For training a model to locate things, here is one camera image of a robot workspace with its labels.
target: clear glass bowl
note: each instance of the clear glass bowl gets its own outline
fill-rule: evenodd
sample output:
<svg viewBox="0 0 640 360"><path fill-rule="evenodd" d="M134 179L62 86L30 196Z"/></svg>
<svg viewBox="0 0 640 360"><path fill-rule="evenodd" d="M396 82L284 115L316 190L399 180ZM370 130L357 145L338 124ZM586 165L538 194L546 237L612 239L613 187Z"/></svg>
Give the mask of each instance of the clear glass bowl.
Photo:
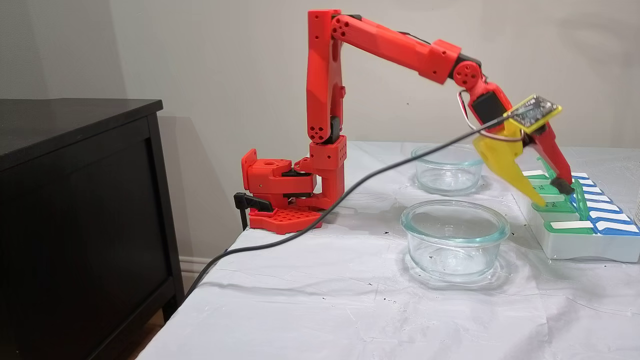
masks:
<svg viewBox="0 0 640 360"><path fill-rule="evenodd" d="M429 275L469 280L495 265L509 222L495 210L472 202L432 200L407 208L401 217L409 256Z"/></svg>
<svg viewBox="0 0 640 360"><path fill-rule="evenodd" d="M412 156L432 148L418 147ZM472 192L482 171L482 158L470 145L456 144L425 156L415 162L415 177L424 191L446 196Z"/></svg>

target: white tablecloth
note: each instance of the white tablecloth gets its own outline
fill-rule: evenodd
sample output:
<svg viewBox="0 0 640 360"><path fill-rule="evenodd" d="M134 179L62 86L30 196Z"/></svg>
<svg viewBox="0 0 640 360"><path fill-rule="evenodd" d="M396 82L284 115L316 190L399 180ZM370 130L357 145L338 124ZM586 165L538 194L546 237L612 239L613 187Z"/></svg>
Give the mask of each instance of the white tablecloth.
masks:
<svg viewBox="0 0 640 360"><path fill-rule="evenodd" d="M350 142L347 185L415 146ZM633 214L639 150L563 151ZM541 168L530 150L520 163ZM412 164L383 174L321 229L223 259L139 359L640 359L639 264L549 260L511 189L485 169L464 199L511 224L498 268L474 284L432 280L408 259L399 224L407 206L437 197L414 177ZM280 238L248 230L233 247Z"/></svg>

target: baseboard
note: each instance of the baseboard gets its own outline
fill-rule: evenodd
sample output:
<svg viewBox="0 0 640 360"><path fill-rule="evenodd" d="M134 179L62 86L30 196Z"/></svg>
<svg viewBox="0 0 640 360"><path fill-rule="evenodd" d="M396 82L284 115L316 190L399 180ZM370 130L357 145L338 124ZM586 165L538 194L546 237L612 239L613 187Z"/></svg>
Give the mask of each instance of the baseboard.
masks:
<svg viewBox="0 0 640 360"><path fill-rule="evenodd" d="M196 276L202 271L209 259L191 258L188 256L180 257L180 269L182 270L182 282L184 283L184 291L188 291Z"/></svg>

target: wall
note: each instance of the wall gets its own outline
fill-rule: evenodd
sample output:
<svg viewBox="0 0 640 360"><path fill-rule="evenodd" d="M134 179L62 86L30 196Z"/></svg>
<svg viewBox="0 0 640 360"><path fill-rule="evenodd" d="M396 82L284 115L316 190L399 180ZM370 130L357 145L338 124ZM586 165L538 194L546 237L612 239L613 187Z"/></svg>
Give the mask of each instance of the wall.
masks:
<svg viewBox="0 0 640 360"><path fill-rule="evenodd" d="M640 2L634 0L9 0L2 6L13 25L2 25L8 36L0 37L0 96L164 101L161 131L185 261L211 258L239 234L231 197L243 190L239 160L247 150L293 160L307 151L309 8L343 8L462 46L514 102L537 92L562 104L554 121L561 145L638 146ZM349 139L441 142L466 130L454 84L439 86L348 45L343 50Z"/></svg>

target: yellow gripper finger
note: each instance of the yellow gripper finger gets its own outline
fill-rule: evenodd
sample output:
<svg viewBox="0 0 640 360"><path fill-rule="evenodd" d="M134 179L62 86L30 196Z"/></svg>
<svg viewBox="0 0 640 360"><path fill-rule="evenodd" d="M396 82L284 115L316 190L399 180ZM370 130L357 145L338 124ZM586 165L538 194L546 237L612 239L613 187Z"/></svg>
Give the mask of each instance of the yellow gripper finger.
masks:
<svg viewBox="0 0 640 360"><path fill-rule="evenodd" d="M517 137L520 135L520 130L512 124L505 124L505 130L498 135ZM522 154L522 142L507 142L478 136L474 140L474 147L476 147L486 166L494 174L503 178L507 183L530 198L532 202L540 206L546 204L515 162L515 159Z"/></svg>

